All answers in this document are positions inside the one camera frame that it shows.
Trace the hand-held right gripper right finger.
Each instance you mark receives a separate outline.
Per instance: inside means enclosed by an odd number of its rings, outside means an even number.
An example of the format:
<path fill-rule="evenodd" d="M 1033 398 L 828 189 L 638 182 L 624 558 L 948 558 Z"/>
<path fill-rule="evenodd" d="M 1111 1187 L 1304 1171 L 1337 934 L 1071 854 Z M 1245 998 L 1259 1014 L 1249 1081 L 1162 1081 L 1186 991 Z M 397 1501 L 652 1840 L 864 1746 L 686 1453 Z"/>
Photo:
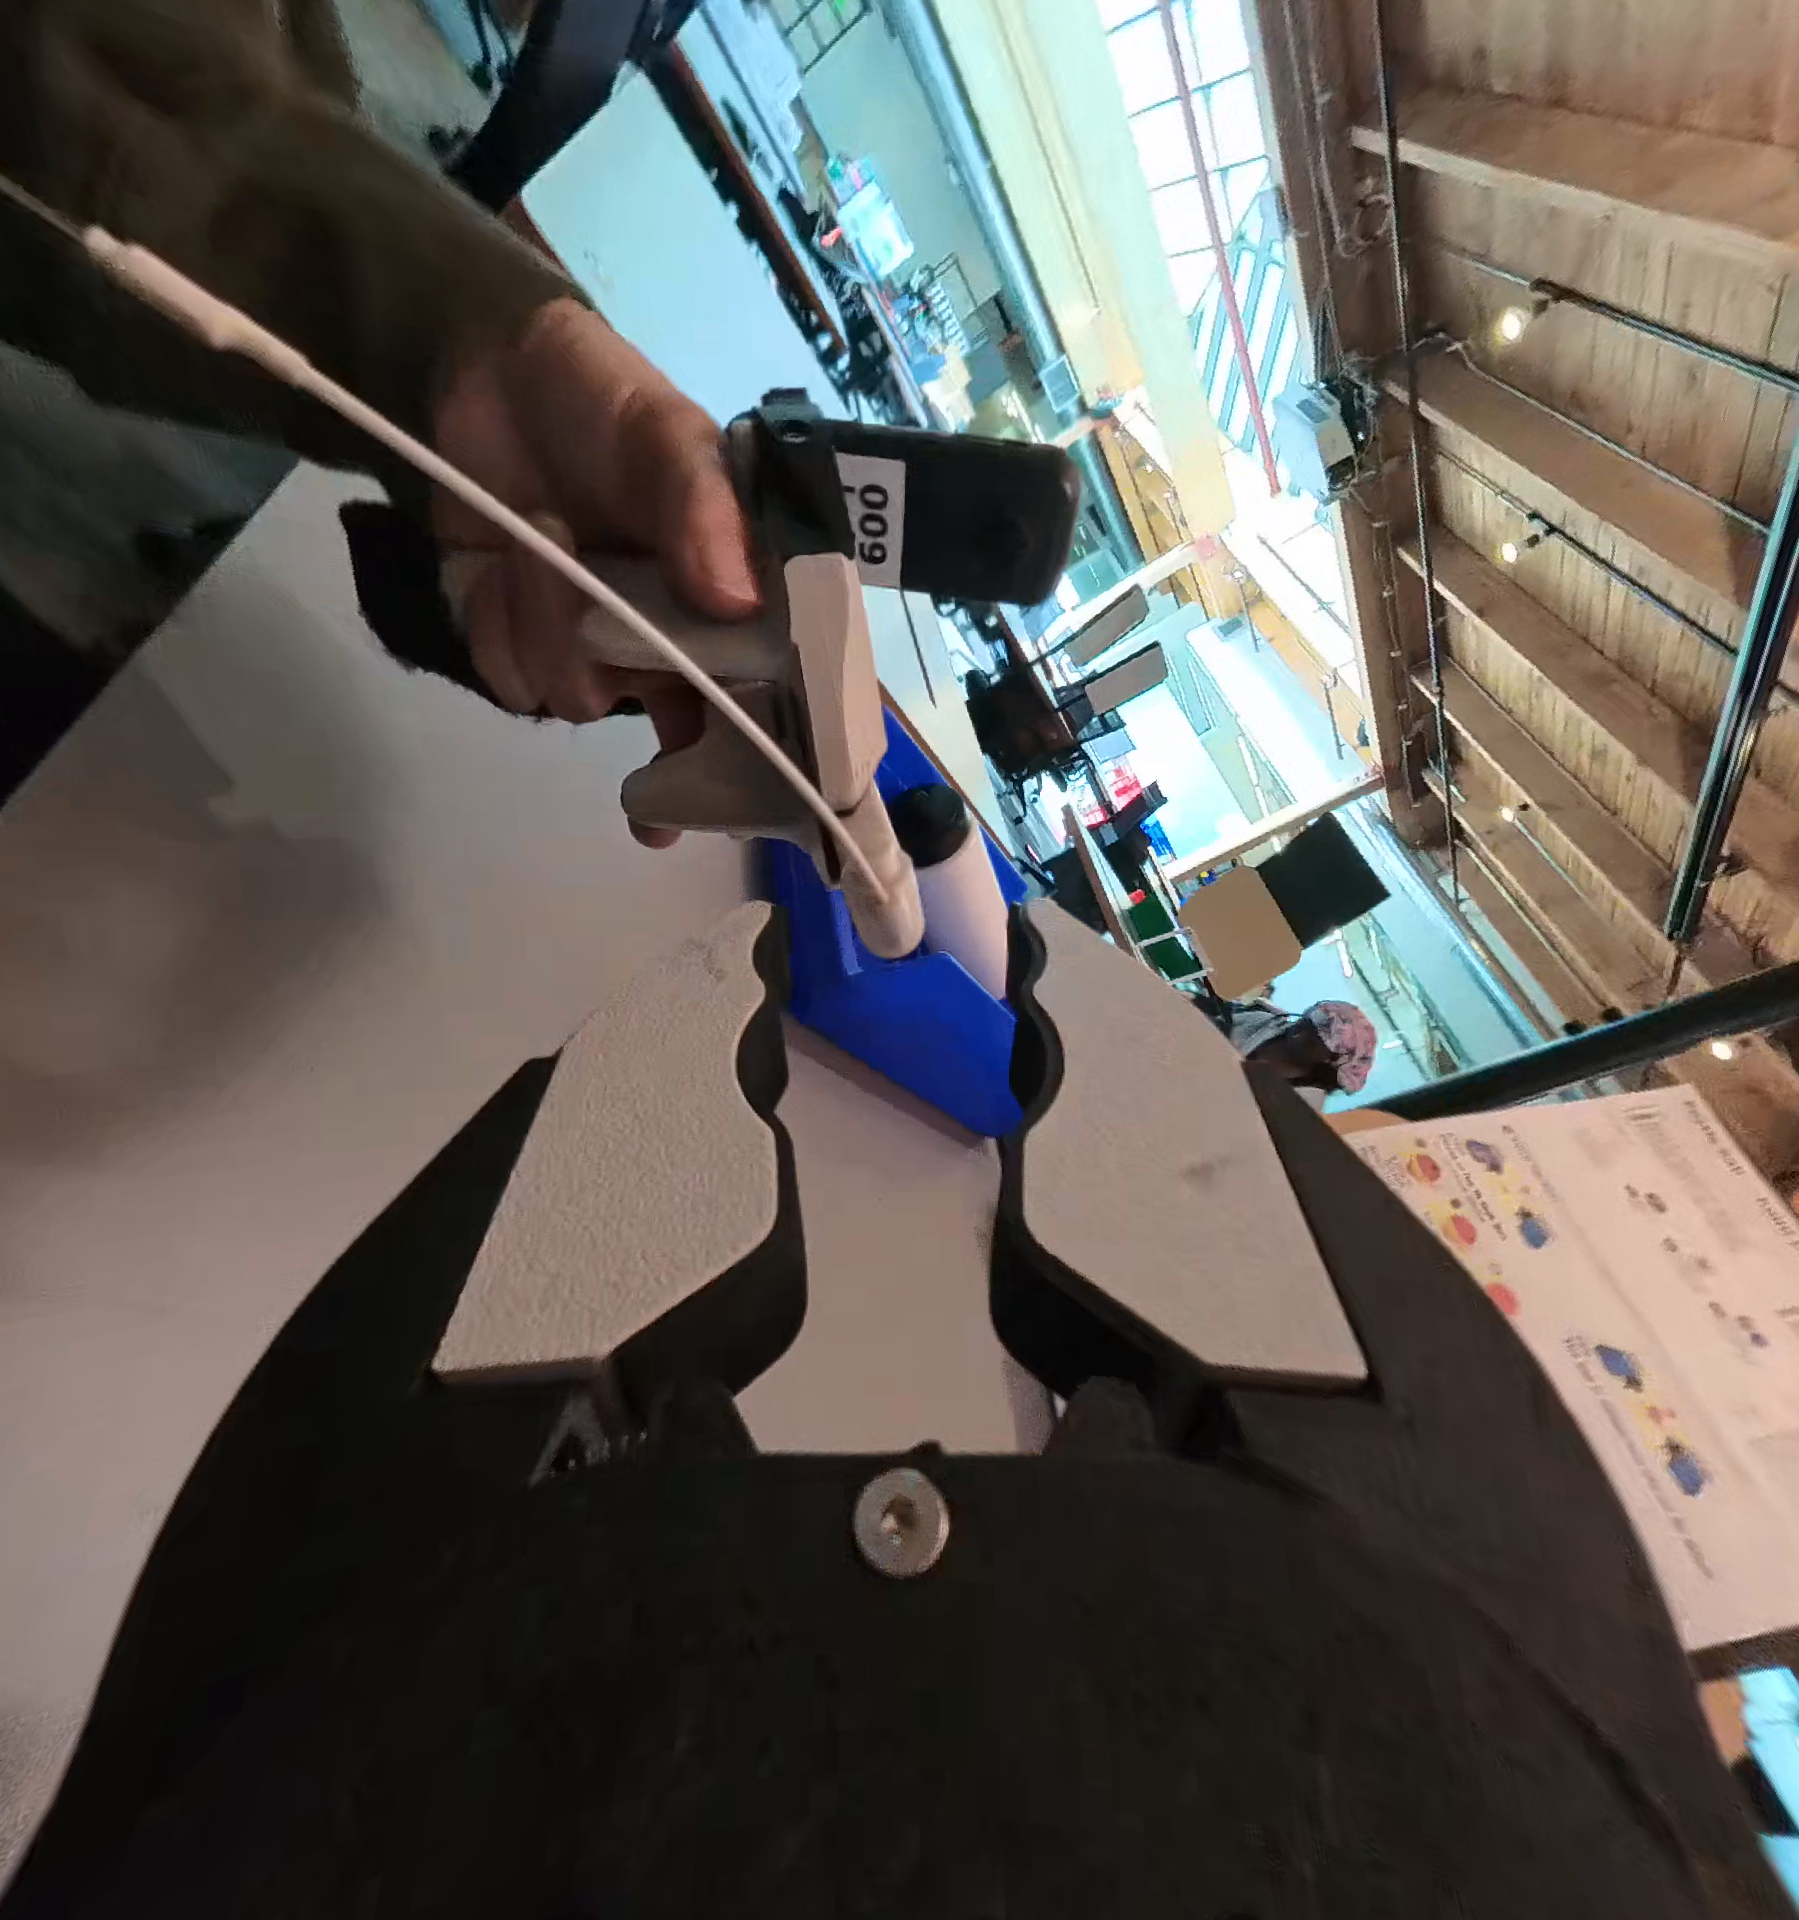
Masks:
<path fill-rule="evenodd" d="M 989 1316 L 1051 1396 L 1352 1390 L 1367 1358 L 1234 1048 L 1054 903 L 1011 913 Z"/>

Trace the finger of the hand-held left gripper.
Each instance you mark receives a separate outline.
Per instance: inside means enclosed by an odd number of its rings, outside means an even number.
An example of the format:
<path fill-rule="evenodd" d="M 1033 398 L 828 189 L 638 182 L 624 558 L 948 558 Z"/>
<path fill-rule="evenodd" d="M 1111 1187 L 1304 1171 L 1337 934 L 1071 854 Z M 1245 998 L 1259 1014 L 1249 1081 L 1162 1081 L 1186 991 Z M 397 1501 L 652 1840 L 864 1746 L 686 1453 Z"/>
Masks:
<path fill-rule="evenodd" d="M 781 748 L 847 822 L 877 794 L 886 702 L 857 566 L 841 555 L 783 563 L 787 673 Z"/>
<path fill-rule="evenodd" d="M 724 713 L 704 713 L 691 747 L 657 754 L 622 785 L 622 806 L 637 827 L 771 837 L 796 847 L 820 842 L 820 823 L 787 780 Z"/>

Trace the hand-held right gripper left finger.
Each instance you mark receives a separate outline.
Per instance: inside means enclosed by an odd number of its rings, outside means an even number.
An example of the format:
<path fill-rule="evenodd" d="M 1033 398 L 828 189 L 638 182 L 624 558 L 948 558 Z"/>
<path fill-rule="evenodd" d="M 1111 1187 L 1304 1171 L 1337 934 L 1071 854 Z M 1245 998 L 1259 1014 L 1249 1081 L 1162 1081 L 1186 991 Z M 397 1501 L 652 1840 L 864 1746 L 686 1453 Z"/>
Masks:
<path fill-rule="evenodd" d="M 432 1360 L 454 1387 L 748 1388 L 809 1305 L 780 913 L 750 900 L 564 1045 Z"/>

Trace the blue plastic bin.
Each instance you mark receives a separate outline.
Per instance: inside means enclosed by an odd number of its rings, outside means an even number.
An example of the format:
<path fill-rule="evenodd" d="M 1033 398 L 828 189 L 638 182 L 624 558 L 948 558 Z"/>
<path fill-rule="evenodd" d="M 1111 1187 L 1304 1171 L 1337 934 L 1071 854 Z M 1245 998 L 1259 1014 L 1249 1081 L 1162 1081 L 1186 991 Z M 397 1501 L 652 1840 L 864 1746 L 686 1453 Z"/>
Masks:
<path fill-rule="evenodd" d="M 1011 925 L 1029 888 L 977 820 Z M 769 842 L 765 889 L 785 919 L 787 1010 L 799 1022 L 979 1136 L 1001 1139 L 1021 1124 L 1007 999 L 986 996 L 959 961 L 925 945 L 900 961 L 873 955 L 845 900 L 799 849 Z"/>

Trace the person's left hand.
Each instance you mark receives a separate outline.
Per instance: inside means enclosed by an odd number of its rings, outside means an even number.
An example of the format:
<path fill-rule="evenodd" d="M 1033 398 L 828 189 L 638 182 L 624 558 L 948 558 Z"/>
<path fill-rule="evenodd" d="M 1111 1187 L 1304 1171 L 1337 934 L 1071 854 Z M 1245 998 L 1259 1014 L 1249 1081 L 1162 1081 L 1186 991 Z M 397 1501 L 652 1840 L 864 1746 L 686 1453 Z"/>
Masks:
<path fill-rule="evenodd" d="M 660 370 L 576 299 L 522 340 L 463 359 L 438 387 L 432 446 L 578 555 L 660 563 L 698 613 L 756 613 L 748 523 L 724 432 Z M 703 734 L 698 694 L 666 672 L 600 663 L 587 597 L 448 493 L 435 500 L 444 594 L 482 691 L 522 717 L 589 723 L 638 705 L 660 754 Z"/>

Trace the beige board stand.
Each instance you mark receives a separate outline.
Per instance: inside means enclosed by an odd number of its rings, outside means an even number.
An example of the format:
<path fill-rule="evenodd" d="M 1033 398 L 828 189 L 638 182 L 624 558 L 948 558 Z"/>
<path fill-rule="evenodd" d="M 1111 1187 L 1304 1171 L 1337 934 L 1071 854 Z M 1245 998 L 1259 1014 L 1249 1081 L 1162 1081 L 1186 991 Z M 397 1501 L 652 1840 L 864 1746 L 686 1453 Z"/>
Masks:
<path fill-rule="evenodd" d="M 1233 867 L 1191 891 L 1181 907 L 1181 925 L 1205 961 L 1211 991 L 1224 999 L 1263 998 L 1298 966 L 1304 952 L 1254 867 Z"/>

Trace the white cylinder with black cap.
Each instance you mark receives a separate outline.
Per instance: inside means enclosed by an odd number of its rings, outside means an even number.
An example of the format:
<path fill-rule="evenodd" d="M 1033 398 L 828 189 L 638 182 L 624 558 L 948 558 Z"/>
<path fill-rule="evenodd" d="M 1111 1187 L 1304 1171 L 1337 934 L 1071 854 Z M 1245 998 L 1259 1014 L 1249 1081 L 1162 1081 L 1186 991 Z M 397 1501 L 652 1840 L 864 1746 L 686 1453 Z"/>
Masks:
<path fill-rule="evenodd" d="M 932 952 L 961 963 L 986 996 L 1007 998 L 1007 900 L 989 845 L 966 800 L 948 783 L 918 783 L 887 800 L 900 849 L 912 860 Z"/>

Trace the black divider panel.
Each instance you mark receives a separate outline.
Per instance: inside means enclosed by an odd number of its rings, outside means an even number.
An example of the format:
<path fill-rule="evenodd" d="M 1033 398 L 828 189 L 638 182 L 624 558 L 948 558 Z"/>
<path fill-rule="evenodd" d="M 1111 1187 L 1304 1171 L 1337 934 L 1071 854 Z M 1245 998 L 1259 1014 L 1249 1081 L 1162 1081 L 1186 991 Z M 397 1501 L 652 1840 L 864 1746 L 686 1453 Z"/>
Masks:
<path fill-rule="evenodd" d="M 1393 898 L 1338 815 L 1303 827 L 1255 872 L 1301 951 L 1342 934 Z"/>

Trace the ceiling projector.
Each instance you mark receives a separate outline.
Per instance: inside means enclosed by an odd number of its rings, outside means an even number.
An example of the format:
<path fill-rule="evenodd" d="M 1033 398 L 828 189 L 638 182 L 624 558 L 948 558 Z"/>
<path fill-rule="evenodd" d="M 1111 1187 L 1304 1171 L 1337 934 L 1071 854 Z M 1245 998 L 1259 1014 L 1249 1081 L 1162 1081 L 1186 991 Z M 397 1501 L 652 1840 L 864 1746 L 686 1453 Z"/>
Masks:
<path fill-rule="evenodd" d="M 1295 384 L 1274 400 L 1278 468 L 1295 493 L 1326 502 L 1357 474 L 1361 446 L 1342 400 L 1324 384 Z"/>

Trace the black office chair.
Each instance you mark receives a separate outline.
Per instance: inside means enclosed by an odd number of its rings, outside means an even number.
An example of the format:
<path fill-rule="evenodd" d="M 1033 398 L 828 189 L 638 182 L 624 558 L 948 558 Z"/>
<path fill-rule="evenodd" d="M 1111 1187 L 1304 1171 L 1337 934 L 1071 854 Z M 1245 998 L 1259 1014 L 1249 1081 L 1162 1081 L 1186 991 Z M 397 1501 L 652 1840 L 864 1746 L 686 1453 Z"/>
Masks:
<path fill-rule="evenodd" d="M 448 178 L 488 213 L 539 173 L 609 104 L 628 67 L 666 57 L 698 3 L 535 5 L 517 58 Z"/>

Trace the black metal rail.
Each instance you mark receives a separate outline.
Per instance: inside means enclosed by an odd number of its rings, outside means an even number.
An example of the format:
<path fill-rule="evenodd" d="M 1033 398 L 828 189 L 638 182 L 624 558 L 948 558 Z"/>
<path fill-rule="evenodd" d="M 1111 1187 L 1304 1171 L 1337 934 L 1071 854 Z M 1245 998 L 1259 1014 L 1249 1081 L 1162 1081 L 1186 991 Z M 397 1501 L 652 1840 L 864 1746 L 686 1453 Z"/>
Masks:
<path fill-rule="evenodd" d="M 1445 1120 L 1472 1113 L 1530 1103 L 1630 1068 L 1658 1066 L 1716 1040 L 1737 1040 L 1799 1020 L 1799 961 L 1655 1010 L 1600 1022 L 1587 1031 L 1533 1045 L 1482 1068 L 1469 1068 L 1405 1094 L 1385 1094 L 1357 1113 L 1397 1120 Z"/>

